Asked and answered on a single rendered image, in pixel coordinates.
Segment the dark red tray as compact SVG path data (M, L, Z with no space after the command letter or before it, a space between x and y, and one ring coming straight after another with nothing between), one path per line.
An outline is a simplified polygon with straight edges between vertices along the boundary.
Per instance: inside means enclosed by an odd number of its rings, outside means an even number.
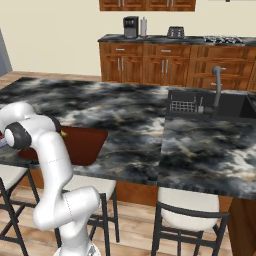
M22 149L18 155L33 164L92 165L107 139L106 130L63 126L60 133L45 131L37 137L36 144Z

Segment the black stool with cream seat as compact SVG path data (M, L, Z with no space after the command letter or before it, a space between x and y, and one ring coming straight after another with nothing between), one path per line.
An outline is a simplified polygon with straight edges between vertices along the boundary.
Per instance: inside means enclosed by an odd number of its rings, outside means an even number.
M228 218L217 195L159 187L151 256L156 256L161 239L177 242L177 256L183 243L195 246L193 256L201 246L218 256Z
M102 178L74 175L73 178L64 186L63 192L71 192L75 189L84 187L94 187L100 196L99 209L101 213L94 212L88 220L91 226L89 238L93 239L96 228L103 230L105 242L105 255L111 256L110 253L110 236L109 223L115 226L116 242L120 242L118 207L116 198L116 181Z
M0 232L0 240L18 244L23 256L29 256L18 226L18 217L25 207L35 208L36 205L10 199L13 190L25 176L28 177L36 202L39 202L40 198L28 167L0 164L0 197L3 198L3 203L0 203L0 209L6 211L10 218Z

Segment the wooden base cupboard run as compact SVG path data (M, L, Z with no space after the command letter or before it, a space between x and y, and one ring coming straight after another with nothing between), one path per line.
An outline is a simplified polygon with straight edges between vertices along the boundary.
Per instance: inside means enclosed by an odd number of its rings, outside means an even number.
M256 91L256 47L101 42L107 82L212 89L222 68L224 90Z

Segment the black sink basin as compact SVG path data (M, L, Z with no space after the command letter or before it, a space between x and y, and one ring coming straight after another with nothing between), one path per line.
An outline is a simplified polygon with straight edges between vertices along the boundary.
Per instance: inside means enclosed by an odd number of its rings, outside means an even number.
M240 94L170 90L166 113L185 119L256 124L256 107L248 95Z

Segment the grey sink tap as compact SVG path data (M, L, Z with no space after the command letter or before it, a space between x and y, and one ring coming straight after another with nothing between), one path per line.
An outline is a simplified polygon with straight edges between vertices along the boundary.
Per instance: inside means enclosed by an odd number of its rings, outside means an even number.
M217 114L220 96L221 96L221 72L222 72L222 68L220 66L215 66L212 69L212 74L216 76L216 94L215 94L215 100L212 106L214 114Z

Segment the black coffee machine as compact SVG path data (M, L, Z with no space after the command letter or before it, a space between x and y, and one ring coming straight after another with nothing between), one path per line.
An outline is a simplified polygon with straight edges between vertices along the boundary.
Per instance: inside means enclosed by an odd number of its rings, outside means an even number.
M138 16L127 16L123 18L124 36L126 38L138 37Z

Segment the white paper towel roll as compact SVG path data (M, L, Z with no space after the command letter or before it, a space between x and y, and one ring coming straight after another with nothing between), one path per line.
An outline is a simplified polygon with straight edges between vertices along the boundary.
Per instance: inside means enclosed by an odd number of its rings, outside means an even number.
M147 36L147 19L143 17L140 20L140 36L146 37Z

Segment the black toaster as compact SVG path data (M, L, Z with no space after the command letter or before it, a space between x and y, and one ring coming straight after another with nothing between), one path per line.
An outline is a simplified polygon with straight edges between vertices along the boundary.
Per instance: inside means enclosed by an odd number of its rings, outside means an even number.
M167 32L169 39L180 39L185 37L184 28L182 26L170 26Z

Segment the black gas hob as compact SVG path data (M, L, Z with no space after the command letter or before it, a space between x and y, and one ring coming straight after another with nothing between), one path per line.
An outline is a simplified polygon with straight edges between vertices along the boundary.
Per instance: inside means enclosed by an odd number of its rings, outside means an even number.
M203 37L205 43L212 44L243 44L241 38L237 36L204 36Z

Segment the grey fridge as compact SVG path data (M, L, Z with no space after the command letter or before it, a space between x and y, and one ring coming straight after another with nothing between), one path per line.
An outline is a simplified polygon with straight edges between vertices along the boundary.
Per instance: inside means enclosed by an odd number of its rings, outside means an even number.
M0 77L12 71L12 65L0 29Z

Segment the wooden wall cupboard run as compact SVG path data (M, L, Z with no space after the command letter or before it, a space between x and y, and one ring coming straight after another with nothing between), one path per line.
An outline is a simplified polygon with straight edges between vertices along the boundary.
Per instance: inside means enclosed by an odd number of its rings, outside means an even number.
M196 0L99 0L101 11L195 11Z

